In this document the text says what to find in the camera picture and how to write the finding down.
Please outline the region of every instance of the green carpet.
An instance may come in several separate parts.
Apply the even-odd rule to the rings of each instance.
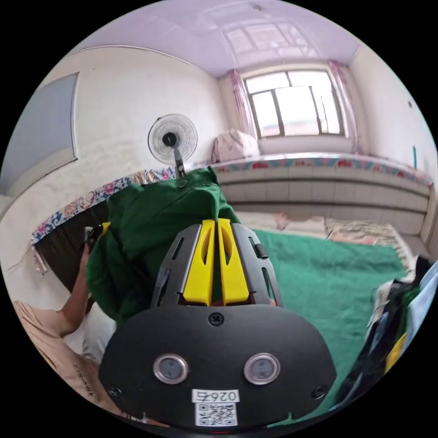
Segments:
[[[374,307],[373,289],[404,276],[405,270],[389,246],[254,231],[274,266],[284,307],[319,330],[338,373],[321,406],[298,420],[303,421],[333,406],[334,395],[364,343]],[[288,419],[275,425],[292,422]]]

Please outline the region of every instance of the window pane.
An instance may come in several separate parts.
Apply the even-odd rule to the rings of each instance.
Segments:
[[[334,104],[331,89],[326,87],[312,88],[315,96],[316,106],[318,108],[319,118],[321,120],[321,131],[328,134],[339,134],[339,119]]]
[[[284,124],[284,135],[318,135],[318,121],[309,87],[289,87],[275,91]]]
[[[285,72],[266,74],[257,78],[247,79],[246,86],[250,94],[274,88],[288,87],[289,81]]]
[[[297,70],[288,72],[293,87],[332,88],[329,75],[326,72],[306,72]]]
[[[255,113],[260,128],[261,137],[277,136],[280,134],[278,118],[275,111],[274,99],[270,91],[255,94],[253,97]]]

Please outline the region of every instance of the screw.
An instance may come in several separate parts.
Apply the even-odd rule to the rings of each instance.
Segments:
[[[209,323],[213,326],[213,327],[219,327],[220,325],[222,325],[224,322],[224,317],[220,314],[220,313],[212,313],[209,316]]]
[[[108,394],[114,398],[120,398],[122,396],[122,391],[114,386],[108,391]]]
[[[314,399],[318,400],[318,399],[325,396],[325,392],[326,392],[326,389],[324,386],[317,386],[312,392],[312,397]]]

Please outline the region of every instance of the green cloth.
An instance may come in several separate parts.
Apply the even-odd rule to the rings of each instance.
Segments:
[[[255,232],[274,266],[284,307],[319,330],[338,374],[317,410],[272,426],[290,424],[322,415],[333,406],[334,396],[365,341],[374,307],[373,289],[406,273],[396,251],[389,246]]]
[[[180,231],[204,219],[239,222],[210,168],[183,180],[128,186],[107,204],[111,226],[91,251],[86,280],[93,299],[118,324],[149,308],[160,265]],[[220,292],[216,279],[214,296]]]
[[[400,325],[397,330],[396,340],[398,341],[406,333],[407,325],[407,308],[411,301],[420,293],[420,288],[416,287],[409,292],[406,292],[401,299],[401,317]]]

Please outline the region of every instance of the electric fan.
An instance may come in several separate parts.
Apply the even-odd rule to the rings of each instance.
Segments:
[[[195,151],[198,134],[194,124],[182,114],[159,117],[148,135],[151,154],[161,163],[175,165],[178,178],[185,175],[183,160]]]

